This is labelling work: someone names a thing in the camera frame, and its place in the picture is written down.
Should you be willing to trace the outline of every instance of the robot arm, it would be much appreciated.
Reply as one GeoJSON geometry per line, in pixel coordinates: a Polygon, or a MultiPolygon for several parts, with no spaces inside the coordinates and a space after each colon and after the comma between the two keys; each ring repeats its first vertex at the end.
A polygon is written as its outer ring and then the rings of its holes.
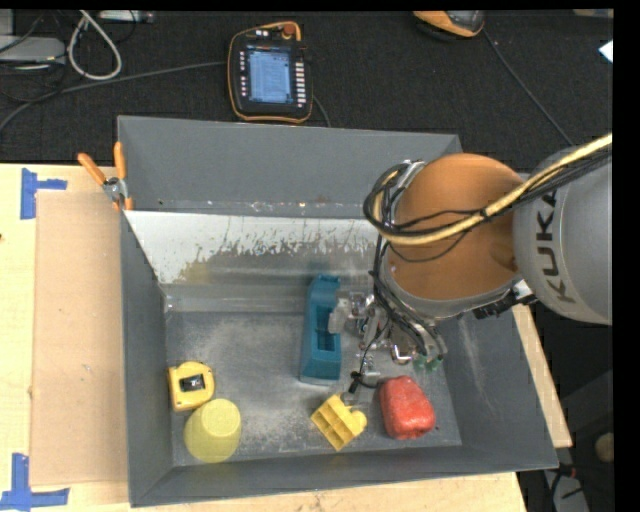
{"type": "Polygon", "coordinates": [[[534,300],[611,324],[611,147],[609,134],[554,155],[526,181],[466,153],[386,171],[364,214],[379,232],[371,304],[394,360],[442,359],[445,318],[534,300]]]}

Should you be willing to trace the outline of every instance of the blue tape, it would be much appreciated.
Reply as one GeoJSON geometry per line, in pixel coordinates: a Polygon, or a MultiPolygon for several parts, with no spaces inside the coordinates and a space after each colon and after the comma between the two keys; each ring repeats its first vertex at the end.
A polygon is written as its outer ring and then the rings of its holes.
{"type": "Polygon", "coordinates": [[[33,219],[36,216],[36,192],[40,189],[66,190],[65,180],[48,179],[38,181],[38,175],[29,169],[22,168],[22,190],[20,201],[20,218],[33,219]]]}
{"type": "Polygon", "coordinates": [[[29,487],[29,457],[14,453],[11,457],[11,490],[3,491],[0,510],[29,512],[32,507],[66,505],[69,488],[51,492],[31,492],[29,487]]]}

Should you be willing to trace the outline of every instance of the yellow cup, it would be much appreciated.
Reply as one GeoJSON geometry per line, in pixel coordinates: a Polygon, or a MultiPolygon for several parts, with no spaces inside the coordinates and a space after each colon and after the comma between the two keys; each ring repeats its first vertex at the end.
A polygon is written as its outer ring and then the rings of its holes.
{"type": "Polygon", "coordinates": [[[211,400],[189,417],[184,442],[197,459],[222,462],[231,457],[240,443],[242,419],[238,407],[224,398],[211,400]]]}

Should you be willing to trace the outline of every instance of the yellow plastic object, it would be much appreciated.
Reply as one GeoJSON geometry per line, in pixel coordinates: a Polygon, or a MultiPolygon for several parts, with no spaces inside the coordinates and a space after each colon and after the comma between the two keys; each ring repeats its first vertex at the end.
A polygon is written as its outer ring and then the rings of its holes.
{"type": "Polygon", "coordinates": [[[362,411],[351,411],[340,395],[326,400],[312,415],[313,421],[336,451],[342,450],[364,431],[367,417],[362,411]]]}
{"type": "Polygon", "coordinates": [[[238,407],[217,398],[198,408],[184,427],[184,443],[189,453],[204,462],[223,462],[240,443],[242,418],[238,407]]]}
{"type": "Polygon", "coordinates": [[[211,400],[215,383],[206,364],[187,361],[167,369],[171,405],[175,411],[189,411],[211,400]]]}

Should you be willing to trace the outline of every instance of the red object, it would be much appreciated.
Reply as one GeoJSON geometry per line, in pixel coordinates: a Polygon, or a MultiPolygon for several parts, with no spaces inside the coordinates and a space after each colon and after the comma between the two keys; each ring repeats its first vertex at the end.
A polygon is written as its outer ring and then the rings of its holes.
{"type": "Polygon", "coordinates": [[[395,439],[415,439],[433,430],[436,413],[422,388],[408,375],[380,387],[384,428],[395,439]]]}

